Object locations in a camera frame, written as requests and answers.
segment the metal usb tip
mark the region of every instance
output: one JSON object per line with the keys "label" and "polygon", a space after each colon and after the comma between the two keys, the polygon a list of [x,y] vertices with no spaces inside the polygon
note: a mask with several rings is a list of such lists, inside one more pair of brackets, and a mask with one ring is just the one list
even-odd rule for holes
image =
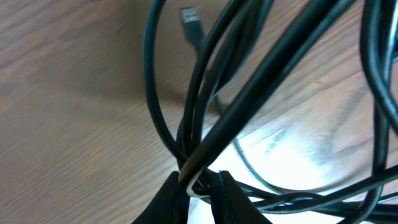
{"label": "metal usb tip", "polygon": [[195,8],[181,10],[181,16],[185,23],[199,20],[198,11]]}

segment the cable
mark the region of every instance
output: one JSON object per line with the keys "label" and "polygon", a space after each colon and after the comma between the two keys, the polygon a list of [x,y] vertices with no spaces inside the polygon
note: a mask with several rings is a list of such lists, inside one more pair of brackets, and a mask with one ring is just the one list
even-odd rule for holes
{"label": "cable", "polygon": [[[178,177],[181,188],[190,191],[193,187],[194,195],[201,195],[209,202],[207,180],[216,174],[208,170],[207,166],[230,142],[239,149],[235,136],[314,43],[354,2],[355,0],[310,0],[264,57],[233,102],[223,112],[220,111],[220,119],[210,132],[201,139],[210,100],[215,98],[216,103],[219,103],[217,93],[233,78],[251,52],[272,6],[272,1],[266,0],[231,0],[204,41],[203,36],[188,35],[189,41],[200,53],[193,71],[177,140],[174,140],[165,124],[155,89],[155,35],[165,0],[154,1],[144,41],[147,104],[159,136],[177,158],[181,169]],[[262,199],[254,202],[260,212],[289,214],[312,210],[345,218],[341,223],[359,223],[363,220],[394,223],[398,220],[398,205],[382,204],[397,198],[398,193],[380,197],[382,186],[398,179],[398,165],[386,169],[389,126],[398,133],[398,107],[389,90],[391,64],[398,55],[395,45],[397,18],[396,0],[366,0],[360,54],[364,74],[376,105],[371,176],[328,195],[306,192],[281,194],[283,192],[277,189],[276,194],[273,194],[238,183],[248,196]],[[210,57],[228,26],[231,28],[225,41],[206,72]],[[192,29],[188,34],[197,32],[198,27],[190,28]],[[265,180],[261,182],[266,187],[275,189],[275,186],[269,185]],[[363,192],[368,192],[363,203],[342,202]]]}

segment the bundle of black cables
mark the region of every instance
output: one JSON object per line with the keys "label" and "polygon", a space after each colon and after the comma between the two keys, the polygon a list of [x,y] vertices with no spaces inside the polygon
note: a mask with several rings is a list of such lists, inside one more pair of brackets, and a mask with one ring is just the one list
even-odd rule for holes
{"label": "bundle of black cables", "polygon": [[[201,195],[204,200],[210,201],[208,180],[216,174],[207,167],[355,0],[309,0],[203,140],[203,121],[210,101],[232,79],[253,49],[272,0],[230,0],[226,5],[198,55],[176,140],[166,126],[155,88],[155,36],[165,2],[154,1],[147,21],[144,41],[147,104],[160,137],[177,158],[181,170],[179,187],[186,189],[189,195]],[[210,57],[229,26],[230,30],[207,71]],[[397,27],[398,0],[366,0],[360,54],[375,105],[371,176],[328,195],[308,192],[272,194],[239,183],[247,196],[262,199],[254,202],[260,212],[290,214],[314,211],[343,217],[340,223],[359,223],[363,220],[398,223],[398,205],[383,204],[398,198],[398,193],[381,196],[383,185],[398,179],[398,165],[386,169],[390,126],[398,134],[398,107],[390,91]],[[361,203],[342,202],[363,192],[367,195]]]}

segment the wooden surface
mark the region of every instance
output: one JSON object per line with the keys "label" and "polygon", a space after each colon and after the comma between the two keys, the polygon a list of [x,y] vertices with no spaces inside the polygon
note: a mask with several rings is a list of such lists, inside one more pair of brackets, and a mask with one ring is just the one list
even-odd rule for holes
{"label": "wooden surface", "polygon": [[[173,134],[195,64],[179,15],[190,2],[208,32],[226,0],[165,6],[156,78]],[[0,223],[131,223],[177,169],[144,97],[142,40],[151,3],[0,0]],[[223,101],[231,101],[303,4],[275,2]],[[272,184],[330,192],[369,175],[373,100],[358,55],[362,4],[328,31],[239,135],[250,162]],[[207,129],[216,119],[208,116]],[[389,166],[397,163],[397,146],[392,134]],[[261,187],[231,147],[212,169]],[[384,192],[396,188],[388,184]],[[309,215],[272,220],[327,223]],[[190,223],[212,221],[208,205],[196,200],[190,216]]]}

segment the cord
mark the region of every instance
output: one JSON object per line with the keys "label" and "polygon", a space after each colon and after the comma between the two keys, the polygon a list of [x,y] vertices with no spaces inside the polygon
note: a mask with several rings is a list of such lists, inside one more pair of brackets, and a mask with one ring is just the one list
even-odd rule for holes
{"label": "cord", "polygon": [[[165,124],[155,89],[155,35],[165,0],[154,1],[144,41],[147,104],[159,136],[178,160],[181,168],[178,177],[181,188],[186,188],[209,201],[206,182],[209,176],[216,174],[208,170],[207,166],[231,141],[233,142],[235,136],[269,99],[312,45],[354,2],[355,0],[310,0],[264,57],[223,116],[220,116],[205,138],[201,139],[201,127],[210,100],[228,83],[251,52],[272,5],[272,1],[266,0],[231,0],[204,42],[200,44],[200,54],[188,89],[184,116],[178,129],[177,140],[174,140]],[[382,203],[397,198],[397,193],[384,197],[380,197],[380,194],[384,184],[398,179],[398,165],[385,169],[388,149],[387,127],[391,125],[395,133],[398,131],[398,107],[389,90],[391,63],[397,55],[397,11],[396,1],[393,0],[366,0],[363,11],[361,60],[376,101],[372,175],[328,195],[306,192],[273,194],[239,183],[249,197],[263,199],[254,202],[262,213],[288,214],[312,210],[345,217],[342,223],[359,223],[362,220],[396,223],[398,205]],[[208,75],[205,75],[210,57],[228,26],[231,26],[231,29],[210,66]],[[363,192],[368,192],[363,203],[342,202]]]}

